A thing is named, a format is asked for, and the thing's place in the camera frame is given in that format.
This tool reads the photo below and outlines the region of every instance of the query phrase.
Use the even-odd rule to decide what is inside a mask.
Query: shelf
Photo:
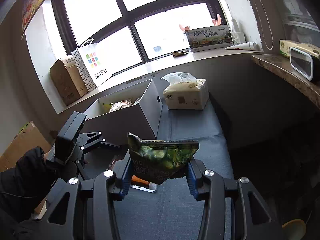
[[[320,82],[312,83],[295,71],[286,57],[276,54],[253,55],[252,60],[259,66],[276,74],[293,85],[320,109]]]

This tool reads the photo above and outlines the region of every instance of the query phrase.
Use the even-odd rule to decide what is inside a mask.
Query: white paper bag
[[[88,91],[94,90],[112,76],[99,51],[98,43],[92,44],[92,41],[93,39],[88,39],[72,52]]]

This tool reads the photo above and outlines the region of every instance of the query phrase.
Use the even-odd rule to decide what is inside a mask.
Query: white tube
[[[241,50],[256,50],[259,51],[257,43],[255,42],[246,42],[239,45],[233,45],[227,47],[226,49],[241,49]]]

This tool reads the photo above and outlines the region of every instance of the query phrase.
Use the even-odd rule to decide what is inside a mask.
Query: white cable
[[[259,18],[259,21],[260,21],[260,24],[261,24],[262,37],[263,37],[264,44],[266,45],[266,47],[267,47],[267,49],[268,49],[268,50],[272,50],[272,49],[273,49],[273,46],[274,46],[273,34],[272,34],[272,30],[271,30],[271,27],[270,27],[270,23],[269,23],[269,19],[268,19],[268,16],[267,16],[266,10],[265,10],[265,8],[264,8],[264,6],[263,6],[262,1],[260,0],[260,3],[261,3],[261,5],[262,5],[262,7],[263,7],[264,14],[266,15],[267,22],[268,22],[268,25],[269,25],[269,30],[270,30],[271,39],[272,39],[272,47],[271,47],[271,49],[268,47],[268,45],[267,45],[267,43],[266,43],[266,39],[265,39],[265,37],[264,37],[263,25],[262,25],[262,22],[261,22],[260,14],[259,14],[258,7],[257,7],[257,4],[256,4],[255,0],[253,0],[253,3],[254,3],[254,5],[255,5],[255,7],[256,7],[256,10],[257,10],[257,13],[258,13],[258,18]]]

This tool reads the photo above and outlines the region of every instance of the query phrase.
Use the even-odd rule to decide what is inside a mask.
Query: silver bolt
[[[249,183],[249,179],[247,177],[241,177],[240,181],[244,184]]]
[[[104,175],[105,177],[111,177],[111,176],[113,175],[113,171],[112,171],[112,170],[107,170],[107,171],[105,171],[105,172],[103,173],[103,175]]]
[[[76,183],[78,183],[78,179],[77,178],[71,178],[71,179],[69,179],[69,183],[70,184],[76,184]]]
[[[204,172],[204,174],[205,174],[206,176],[211,177],[211,176],[214,175],[214,172],[213,172],[212,170],[206,170],[206,171]]]

